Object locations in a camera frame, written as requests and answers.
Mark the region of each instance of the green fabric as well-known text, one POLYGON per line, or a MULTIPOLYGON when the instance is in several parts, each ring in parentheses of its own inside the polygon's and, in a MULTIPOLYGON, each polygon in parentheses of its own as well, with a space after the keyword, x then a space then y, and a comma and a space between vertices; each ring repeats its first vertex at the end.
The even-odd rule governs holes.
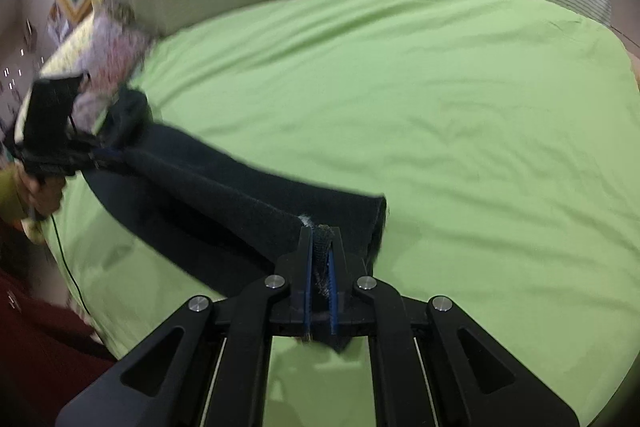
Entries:
MULTIPOLYGON (((582 425, 638 354, 640 97, 604 26, 543 0, 280 0, 167 39, 134 85, 156 119, 251 165, 384 193, 376 276, 450 296, 582 425)), ((216 297, 81 176, 58 223, 118 356, 216 297)), ((265 425, 370 427, 367 357, 276 340, 265 425)))

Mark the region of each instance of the person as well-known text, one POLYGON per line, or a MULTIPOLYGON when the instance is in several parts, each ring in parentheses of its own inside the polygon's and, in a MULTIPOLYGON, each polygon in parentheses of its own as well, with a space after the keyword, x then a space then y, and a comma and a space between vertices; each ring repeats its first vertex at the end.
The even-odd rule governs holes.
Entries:
MULTIPOLYGON (((64 187, 64 178, 39 183, 10 164, 0 171, 0 219, 22 219, 30 207, 50 216, 64 187)), ((93 333, 73 311, 32 298, 26 282, 0 270, 2 427, 52 426, 62 407, 113 365, 93 333)))
POLYGON ((24 171, 21 163, 11 163, 0 171, 0 219, 6 223, 27 217, 31 207, 41 216, 60 208, 64 178, 47 178, 41 184, 24 171))

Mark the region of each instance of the blue strip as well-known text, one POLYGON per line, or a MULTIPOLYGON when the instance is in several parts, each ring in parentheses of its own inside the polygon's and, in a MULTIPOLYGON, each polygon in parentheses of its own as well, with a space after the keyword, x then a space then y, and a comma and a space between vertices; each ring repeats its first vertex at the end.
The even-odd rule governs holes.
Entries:
POLYGON ((305 286, 305 337, 311 339, 311 265, 314 255, 314 229, 311 229, 309 238, 309 253, 306 258, 306 286, 305 286))
POLYGON ((334 249, 329 250, 329 320, 331 334, 338 333, 338 288, 335 280, 334 249))

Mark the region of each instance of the frayed white patch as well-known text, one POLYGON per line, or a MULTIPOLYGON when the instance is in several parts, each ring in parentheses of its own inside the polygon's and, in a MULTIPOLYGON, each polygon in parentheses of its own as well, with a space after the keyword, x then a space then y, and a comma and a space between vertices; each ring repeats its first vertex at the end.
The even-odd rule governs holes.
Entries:
POLYGON ((312 227, 314 225, 309 216, 300 214, 298 217, 300 218, 300 221, 302 221, 302 224, 305 225, 305 227, 312 227))

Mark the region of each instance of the sleeve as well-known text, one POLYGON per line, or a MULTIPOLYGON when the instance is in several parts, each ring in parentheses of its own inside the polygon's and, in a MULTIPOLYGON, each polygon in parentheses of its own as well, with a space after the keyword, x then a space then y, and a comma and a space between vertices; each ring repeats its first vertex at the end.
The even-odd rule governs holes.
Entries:
POLYGON ((26 217, 15 187, 14 169, 15 165, 11 164, 0 171, 0 219, 6 223, 26 217))

